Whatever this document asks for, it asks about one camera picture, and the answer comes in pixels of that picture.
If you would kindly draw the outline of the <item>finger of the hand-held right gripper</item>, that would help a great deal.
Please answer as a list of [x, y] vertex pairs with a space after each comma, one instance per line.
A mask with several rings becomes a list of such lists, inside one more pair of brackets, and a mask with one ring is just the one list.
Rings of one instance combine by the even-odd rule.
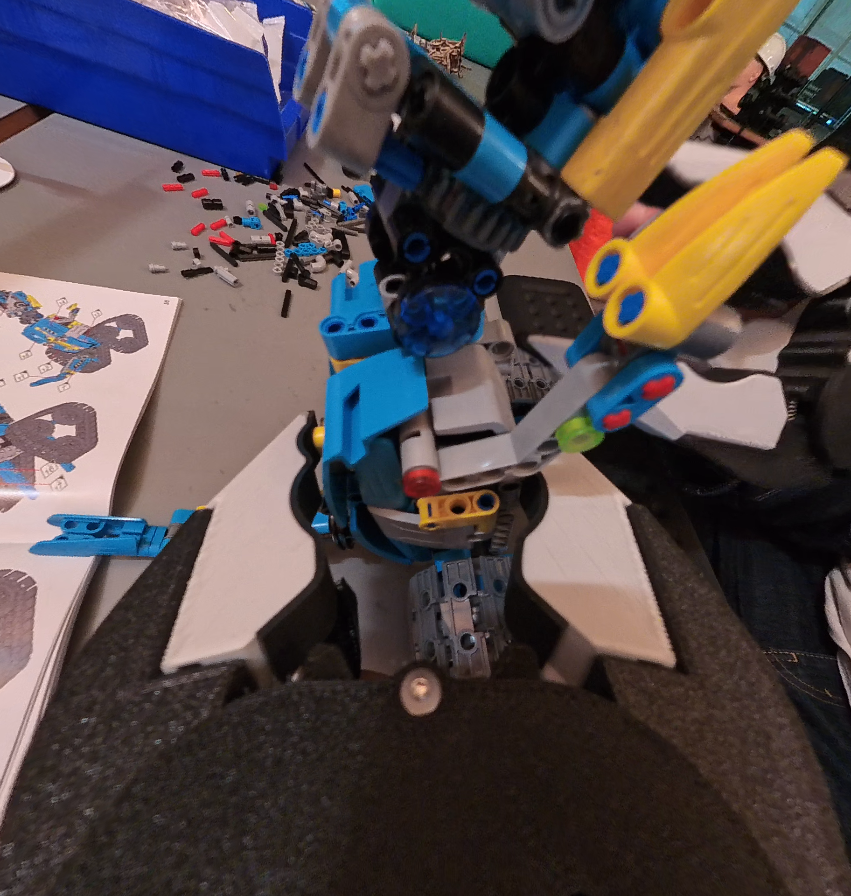
[[666, 352], [639, 350], [627, 362], [610, 353], [586, 356], [579, 371], [568, 366], [566, 352], [572, 341], [553, 336], [530, 336], [528, 348], [548, 361], [566, 384], [565, 395], [592, 398], [615, 378], [637, 380], [661, 362], [672, 368], [679, 382], [669, 394], [652, 404], [639, 418], [644, 429], [676, 441], [696, 435], [716, 442], [773, 449], [788, 420], [782, 385], [771, 375], [748, 375], [732, 383], [714, 383], [674, 363]]
[[828, 193], [781, 241], [790, 274], [806, 296], [824, 296], [851, 280], [851, 211]]

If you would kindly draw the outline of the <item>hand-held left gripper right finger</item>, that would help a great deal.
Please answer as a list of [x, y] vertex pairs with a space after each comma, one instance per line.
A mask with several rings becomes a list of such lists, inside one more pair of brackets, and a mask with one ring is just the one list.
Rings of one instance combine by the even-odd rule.
[[505, 612], [547, 681], [582, 683], [597, 657], [677, 665], [629, 505], [584, 458], [557, 458], [523, 484]]

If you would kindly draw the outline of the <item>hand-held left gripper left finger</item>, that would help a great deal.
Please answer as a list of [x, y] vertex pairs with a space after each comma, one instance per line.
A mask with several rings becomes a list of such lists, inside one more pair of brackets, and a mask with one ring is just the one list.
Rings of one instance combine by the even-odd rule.
[[289, 678], [317, 644], [361, 671], [356, 597], [337, 584], [312, 527], [321, 507], [314, 413], [296, 417], [209, 502], [209, 524], [161, 670], [243, 662]]

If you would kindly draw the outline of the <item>blue yellow toy robot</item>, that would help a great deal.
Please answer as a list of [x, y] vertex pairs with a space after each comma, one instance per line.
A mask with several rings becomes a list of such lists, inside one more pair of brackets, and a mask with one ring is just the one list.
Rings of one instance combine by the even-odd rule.
[[[294, 99], [307, 140], [377, 175], [375, 263], [333, 282], [324, 428], [314, 429], [314, 533], [430, 568], [410, 583], [413, 656], [459, 678], [498, 675], [518, 643], [505, 599], [527, 524], [522, 487], [638, 418], [679, 382], [661, 362], [592, 398], [550, 386], [517, 412], [482, 322], [500, 261], [550, 245], [592, 209], [635, 203], [796, 2], [479, 2], [512, 36], [480, 104], [372, 2], [318, 2]], [[599, 250], [603, 308], [565, 359], [639, 350], [714, 357], [742, 322], [725, 302], [844, 168], [791, 131]]]

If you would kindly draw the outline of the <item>white instruction booklet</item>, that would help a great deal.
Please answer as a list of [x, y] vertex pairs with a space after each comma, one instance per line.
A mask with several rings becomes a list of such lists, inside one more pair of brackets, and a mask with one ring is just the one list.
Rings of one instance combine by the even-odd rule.
[[93, 566], [30, 547], [54, 514], [110, 512], [180, 305], [0, 273], [0, 804]]

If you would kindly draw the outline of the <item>orange traffic cone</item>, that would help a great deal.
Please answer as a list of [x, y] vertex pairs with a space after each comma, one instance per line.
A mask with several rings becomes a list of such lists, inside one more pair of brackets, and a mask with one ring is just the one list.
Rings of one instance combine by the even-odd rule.
[[589, 263], [606, 243], [614, 237], [614, 222], [598, 209], [592, 209], [580, 236], [571, 241], [569, 248], [583, 280]]

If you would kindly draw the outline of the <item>pile of small building parts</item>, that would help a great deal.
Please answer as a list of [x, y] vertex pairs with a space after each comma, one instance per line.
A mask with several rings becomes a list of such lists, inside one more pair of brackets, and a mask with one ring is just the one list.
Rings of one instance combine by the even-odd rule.
[[189, 202], [188, 224], [183, 237], [169, 243], [173, 260], [150, 263], [150, 273], [176, 272], [183, 280], [209, 278], [239, 288], [255, 265], [286, 285], [283, 316], [293, 286], [315, 290], [320, 275], [336, 272], [356, 285], [350, 242], [364, 233], [374, 188], [349, 181], [347, 172], [340, 184], [330, 184], [308, 163], [302, 173], [306, 179], [293, 185], [282, 164], [266, 178], [176, 159], [161, 190]]

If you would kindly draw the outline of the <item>teal box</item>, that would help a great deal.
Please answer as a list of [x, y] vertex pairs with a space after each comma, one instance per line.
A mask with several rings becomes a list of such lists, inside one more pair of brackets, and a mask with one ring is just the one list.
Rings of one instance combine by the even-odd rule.
[[425, 39], [465, 39], [464, 56], [493, 68], [512, 45], [494, 15], [469, 1], [375, 1], [398, 27]]

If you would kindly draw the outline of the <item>small wooden model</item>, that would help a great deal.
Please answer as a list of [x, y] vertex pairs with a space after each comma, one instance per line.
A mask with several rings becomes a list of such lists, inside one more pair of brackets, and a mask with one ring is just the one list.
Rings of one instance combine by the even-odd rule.
[[441, 36], [438, 39], [426, 39], [419, 35], [415, 25], [409, 31], [409, 37], [413, 43], [426, 52], [432, 61], [445, 69], [448, 73], [459, 75], [464, 70], [465, 44], [467, 34], [463, 34], [459, 40], [452, 40]]

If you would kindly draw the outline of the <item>blue bin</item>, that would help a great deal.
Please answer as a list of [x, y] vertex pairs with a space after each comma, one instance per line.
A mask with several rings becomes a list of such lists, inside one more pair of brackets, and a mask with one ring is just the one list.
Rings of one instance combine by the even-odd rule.
[[308, 113], [292, 98], [313, 12], [284, 17], [281, 80], [265, 55], [137, 2], [0, 1], [0, 94], [242, 173], [274, 173]]

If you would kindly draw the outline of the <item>clear plastic bag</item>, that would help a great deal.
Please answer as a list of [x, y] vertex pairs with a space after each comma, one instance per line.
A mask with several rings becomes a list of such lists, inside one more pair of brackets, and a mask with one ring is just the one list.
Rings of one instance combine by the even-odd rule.
[[258, 8], [243, 1], [140, 1], [163, 14], [266, 54]]

